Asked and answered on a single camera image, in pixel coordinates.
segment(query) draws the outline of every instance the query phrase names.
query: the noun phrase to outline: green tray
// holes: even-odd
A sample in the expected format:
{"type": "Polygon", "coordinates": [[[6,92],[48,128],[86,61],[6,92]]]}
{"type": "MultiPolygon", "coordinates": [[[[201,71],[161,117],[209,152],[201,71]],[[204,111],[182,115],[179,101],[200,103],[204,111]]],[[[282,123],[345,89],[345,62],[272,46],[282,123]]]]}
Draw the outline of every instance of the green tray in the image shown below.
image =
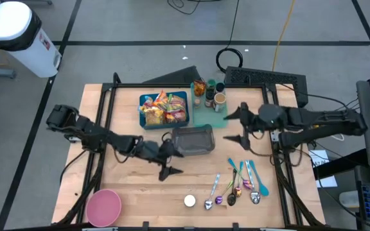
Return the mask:
{"type": "Polygon", "coordinates": [[[201,102],[198,108],[195,108],[193,104],[195,98],[196,96],[193,93],[193,83],[191,83],[192,121],[194,126],[210,124],[213,128],[225,128],[228,125],[228,121],[224,120],[224,117],[228,115],[226,102],[221,112],[215,112],[213,108],[207,108],[205,106],[205,94],[199,97],[201,102]]]}

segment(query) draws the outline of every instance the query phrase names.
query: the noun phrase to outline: gray floor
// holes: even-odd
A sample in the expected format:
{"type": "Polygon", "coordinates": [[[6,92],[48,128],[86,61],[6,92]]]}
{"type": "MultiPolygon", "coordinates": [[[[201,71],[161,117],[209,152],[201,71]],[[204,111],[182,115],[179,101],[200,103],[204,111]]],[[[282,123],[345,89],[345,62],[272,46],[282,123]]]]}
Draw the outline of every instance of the gray floor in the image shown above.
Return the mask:
{"type": "MultiPolygon", "coordinates": [[[[42,19],[51,40],[61,41],[76,0],[54,0],[54,5],[29,3],[42,19]]],[[[370,25],[370,1],[358,1],[370,25]]],[[[195,3],[185,2],[184,10],[195,3]]],[[[241,0],[234,40],[277,40],[290,2],[241,0]]],[[[82,0],[70,41],[228,40],[235,0],[200,3],[193,15],[183,15],[165,0],[82,0]]],[[[297,0],[284,40],[369,41],[351,1],[297,0]]],[[[243,53],[244,67],[271,70],[274,46],[233,46],[243,53]]],[[[111,81],[114,71],[122,82],[139,83],[196,65],[203,78],[222,80],[215,55],[223,46],[67,46],[42,123],[5,228],[48,225],[58,193],[58,178],[69,144],[47,131],[44,121],[55,104],[78,107],[86,83],[111,81]]],[[[223,65],[238,65],[224,53],[223,65]]],[[[0,211],[11,184],[47,79],[34,76],[9,58],[18,72],[15,80],[0,78],[0,211]]],[[[356,98],[355,82],[370,78],[370,46],[282,46],[276,71],[305,74],[308,91],[349,102],[356,98]]],[[[310,98],[308,108],[339,107],[310,98]]],[[[364,147],[362,137],[344,142],[322,139],[322,145],[343,155],[364,147]]],[[[338,196],[355,189],[353,173],[337,176],[338,196]]],[[[354,228],[355,219],[320,192],[328,224],[354,228]]]]}

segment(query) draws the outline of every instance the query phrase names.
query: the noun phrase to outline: paper sheet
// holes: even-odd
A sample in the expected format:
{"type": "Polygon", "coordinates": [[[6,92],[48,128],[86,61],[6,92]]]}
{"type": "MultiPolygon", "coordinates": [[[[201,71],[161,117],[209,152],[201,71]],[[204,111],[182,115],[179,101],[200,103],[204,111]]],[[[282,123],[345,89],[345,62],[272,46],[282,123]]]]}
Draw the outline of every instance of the paper sheet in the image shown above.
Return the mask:
{"type": "MultiPolygon", "coordinates": [[[[312,158],[312,161],[313,163],[316,165],[316,166],[319,166],[321,164],[324,164],[324,163],[328,163],[329,160],[324,160],[325,159],[328,159],[328,155],[326,154],[326,151],[325,150],[313,150],[313,151],[310,151],[309,152],[311,158],[312,158]]],[[[321,183],[322,183],[322,186],[323,187],[337,187],[337,181],[335,179],[334,176],[330,176],[330,177],[327,177],[327,178],[324,178],[321,180],[321,183]]],[[[316,181],[316,186],[318,188],[320,188],[321,186],[319,185],[319,181],[317,180],[316,181]]]]}

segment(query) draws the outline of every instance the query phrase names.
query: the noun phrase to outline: white cap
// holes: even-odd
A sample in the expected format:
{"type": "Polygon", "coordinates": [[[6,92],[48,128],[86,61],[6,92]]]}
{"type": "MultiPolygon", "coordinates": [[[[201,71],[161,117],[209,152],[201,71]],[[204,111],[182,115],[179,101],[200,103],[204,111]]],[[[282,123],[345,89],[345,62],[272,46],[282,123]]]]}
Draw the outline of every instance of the white cap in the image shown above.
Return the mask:
{"type": "Polygon", "coordinates": [[[0,4],[0,40],[21,36],[30,25],[31,9],[24,3],[8,1],[0,4]]]}
{"type": "Polygon", "coordinates": [[[195,205],[196,199],[192,195],[185,196],[184,203],[187,207],[192,207],[195,205]]]}

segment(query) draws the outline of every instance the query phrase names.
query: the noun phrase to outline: blue tray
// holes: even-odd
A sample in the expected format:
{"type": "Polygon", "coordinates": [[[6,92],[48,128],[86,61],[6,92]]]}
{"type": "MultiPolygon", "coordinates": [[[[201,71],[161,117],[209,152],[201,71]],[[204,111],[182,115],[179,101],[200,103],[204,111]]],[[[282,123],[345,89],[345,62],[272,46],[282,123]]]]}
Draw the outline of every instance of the blue tray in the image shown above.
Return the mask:
{"type": "MultiPolygon", "coordinates": [[[[173,94],[174,96],[181,97],[182,99],[185,99],[185,108],[186,108],[186,121],[180,122],[180,123],[170,123],[170,124],[161,124],[161,125],[146,125],[145,116],[140,112],[139,113],[139,125],[143,127],[145,130],[151,130],[151,129],[160,129],[160,128],[178,128],[181,126],[186,126],[189,123],[189,112],[188,112],[188,98],[186,97],[186,92],[167,92],[166,95],[169,96],[170,94],[173,94]]],[[[143,94],[139,97],[139,105],[143,105],[146,101],[145,96],[151,97],[153,100],[155,100],[158,96],[158,94],[143,94]]]]}

